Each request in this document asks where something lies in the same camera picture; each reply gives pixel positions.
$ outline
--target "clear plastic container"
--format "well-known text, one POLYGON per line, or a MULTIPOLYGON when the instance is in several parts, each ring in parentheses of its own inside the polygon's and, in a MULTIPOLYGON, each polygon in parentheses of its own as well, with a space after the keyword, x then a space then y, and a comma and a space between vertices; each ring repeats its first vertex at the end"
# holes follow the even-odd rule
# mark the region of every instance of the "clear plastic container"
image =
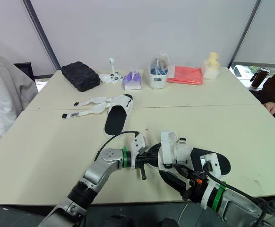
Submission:
POLYGON ((149 66, 150 87, 161 89, 166 86, 168 78, 169 57, 161 51, 158 56, 152 58, 149 66))

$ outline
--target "black insole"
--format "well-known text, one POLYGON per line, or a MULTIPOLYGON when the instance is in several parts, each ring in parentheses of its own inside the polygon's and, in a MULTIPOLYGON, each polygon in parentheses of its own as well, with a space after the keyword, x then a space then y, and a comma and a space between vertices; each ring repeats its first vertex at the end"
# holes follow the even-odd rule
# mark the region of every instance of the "black insole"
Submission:
POLYGON ((105 132, 108 135, 116 135, 122 132, 125 120, 126 120, 126 112, 124 108, 120 105, 115 105, 111 108, 106 124, 105 124, 105 132))

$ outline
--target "metal pole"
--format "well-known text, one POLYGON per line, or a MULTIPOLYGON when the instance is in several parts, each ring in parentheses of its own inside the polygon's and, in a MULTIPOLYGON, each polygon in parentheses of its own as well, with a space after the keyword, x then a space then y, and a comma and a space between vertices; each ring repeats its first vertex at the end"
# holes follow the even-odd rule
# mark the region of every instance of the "metal pole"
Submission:
POLYGON ((41 23, 35 13, 35 11, 34 11, 34 7, 31 3, 31 1, 30 0, 22 0, 22 1, 25 5, 25 8, 34 24, 34 27, 35 27, 42 43, 43 43, 43 46, 45 47, 45 50, 46 50, 50 60, 52 61, 53 66, 55 67, 56 70, 60 70, 61 66, 57 60, 56 55, 54 54, 54 52, 52 50, 52 47, 51 47, 47 37, 46 37, 46 34, 41 26, 41 23))
POLYGON ((258 8, 259 8, 260 3, 261 3, 261 0, 257 0, 256 3, 255 3, 255 6, 254 6, 254 8, 253 8, 253 10, 252 10, 252 13, 251 13, 250 17, 249 17, 249 20, 248 20, 248 22, 247 22, 247 25, 246 25, 246 27, 245 27, 245 30, 243 31, 243 33, 242 33, 242 35, 241 35, 241 38, 240 38, 240 40, 239 40, 239 42, 238 42, 238 44, 237 44, 237 47, 236 47, 236 49, 235 49, 235 51, 234 51, 234 53, 233 53, 233 56, 232 56, 232 58, 231 58, 231 60, 230 60, 230 62, 229 62, 229 64, 228 64, 228 68, 231 67, 231 65, 232 65, 232 63, 233 63, 233 61, 234 61, 234 59, 235 59, 235 57, 236 57, 236 55, 237 55, 237 52, 238 52, 238 50, 240 49, 240 47, 241 47, 241 45, 242 45, 242 42, 244 41, 244 39, 245 39, 245 37, 246 37, 246 35, 247 35, 249 29, 250 29, 250 26, 251 26, 252 21, 254 20, 254 17, 255 17, 255 15, 256 15, 257 11, 258 11, 258 8))

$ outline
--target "white slipper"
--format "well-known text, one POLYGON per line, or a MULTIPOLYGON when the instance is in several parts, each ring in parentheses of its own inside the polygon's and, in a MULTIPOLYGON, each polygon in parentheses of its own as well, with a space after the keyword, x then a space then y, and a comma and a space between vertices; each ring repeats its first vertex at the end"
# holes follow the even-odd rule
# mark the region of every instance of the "white slipper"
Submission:
POLYGON ((131 95, 120 95, 112 99, 104 128, 105 135, 108 138, 126 130, 126 120, 132 108, 133 98, 131 95))

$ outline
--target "black case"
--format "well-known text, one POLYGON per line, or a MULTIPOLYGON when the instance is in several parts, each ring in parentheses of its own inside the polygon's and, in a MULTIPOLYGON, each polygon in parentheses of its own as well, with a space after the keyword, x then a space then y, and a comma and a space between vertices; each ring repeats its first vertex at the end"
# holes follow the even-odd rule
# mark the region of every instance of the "black case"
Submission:
POLYGON ((63 66, 61 70, 78 91, 87 91, 100 84, 99 75, 80 61, 63 66))

